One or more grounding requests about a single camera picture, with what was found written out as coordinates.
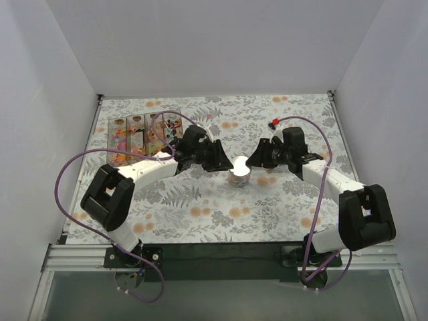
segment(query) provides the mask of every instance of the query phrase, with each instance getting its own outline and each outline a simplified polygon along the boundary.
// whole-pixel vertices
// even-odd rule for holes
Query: table
[[[232,159],[249,156],[260,137],[269,137],[268,122],[285,116],[304,116],[319,124],[333,151],[332,167],[355,179],[341,132],[327,94],[291,96],[236,96],[159,99],[104,99],[88,148],[105,148],[108,120],[180,109],[221,139]],[[184,129],[189,122],[183,120]],[[312,152],[328,158],[317,130],[302,120],[284,126],[301,126]],[[95,172],[106,163],[106,153],[89,154],[82,165],[82,178],[73,216],[100,229],[80,208],[80,200]],[[301,241],[309,232],[318,189],[303,183],[287,167],[253,169],[243,189],[229,186],[227,172],[206,173],[193,165],[180,175],[163,179],[135,192],[128,221],[143,243],[201,243],[244,241]],[[323,200],[318,229],[336,225],[338,207]],[[72,223],[67,244],[107,243],[98,235]]]

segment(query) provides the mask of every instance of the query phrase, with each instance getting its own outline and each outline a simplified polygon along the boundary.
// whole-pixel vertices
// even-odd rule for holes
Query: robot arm
[[[135,191],[159,179],[175,176],[192,164],[201,164],[208,171],[226,171],[233,165],[210,132],[191,125],[183,138],[171,142],[175,154],[169,160],[142,160],[125,167],[103,165],[96,173],[80,203],[91,218],[107,231],[108,236],[127,251],[138,251],[140,243],[126,218]],[[155,155],[165,158],[172,155],[166,147]]]
[[[320,155],[308,152],[303,130],[300,127],[284,129],[278,123],[271,123],[269,127],[272,137],[260,140],[247,166],[272,169],[278,165],[288,165],[289,170],[301,180],[320,188],[326,161]],[[315,232],[312,254],[345,248],[357,251],[395,238],[391,210],[381,186],[366,186],[329,169],[324,195],[339,206],[339,223]],[[364,215],[362,209],[370,210],[370,214]]]

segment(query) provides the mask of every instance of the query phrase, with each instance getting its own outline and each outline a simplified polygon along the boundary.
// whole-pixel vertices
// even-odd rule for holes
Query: gray wall
[[[383,0],[47,0],[97,93],[325,93]]]
[[[336,92],[360,178],[388,193],[395,242],[428,319],[428,2],[385,0]]]
[[[85,147],[96,95],[44,0],[0,1],[0,26],[0,320],[26,320],[64,222],[54,180]]]

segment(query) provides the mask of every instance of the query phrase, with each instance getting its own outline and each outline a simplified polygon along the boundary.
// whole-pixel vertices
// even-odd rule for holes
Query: flower pattern
[[[249,156],[260,137],[269,137],[268,122],[285,116],[304,116],[316,122],[329,138],[332,167],[354,179],[332,107],[326,94],[289,96],[239,96],[103,100],[89,148],[107,146],[108,120],[133,114],[180,109],[195,122],[209,126],[232,159]],[[301,126],[312,152],[328,156],[325,142],[312,125],[290,120],[284,126]],[[183,119],[183,128],[189,122]],[[101,229],[80,208],[80,200],[105,152],[87,155],[74,208],[74,217]],[[309,232],[318,189],[287,170],[253,169],[250,182],[235,188],[227,173],[206,173],[193,165],[183,173],[163,179],[134,194],[128,222],[143,243],[199,243],[230,241],[302,240]],[[319,229],[336,225],[338,207],[323,200]],[[98,235],[72,223],[68,244],[106,243]]]

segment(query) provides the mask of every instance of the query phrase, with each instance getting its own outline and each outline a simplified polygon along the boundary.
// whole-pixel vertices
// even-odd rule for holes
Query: white lid
[[[231,169],[231,173],[233,173],[235,176],[246,176],[251,171],[247,165],[245,165],[245,162],[247,161],[248,157],[246,156],[237,156],[234,159],[232,159],[232,165],[233,169]]]

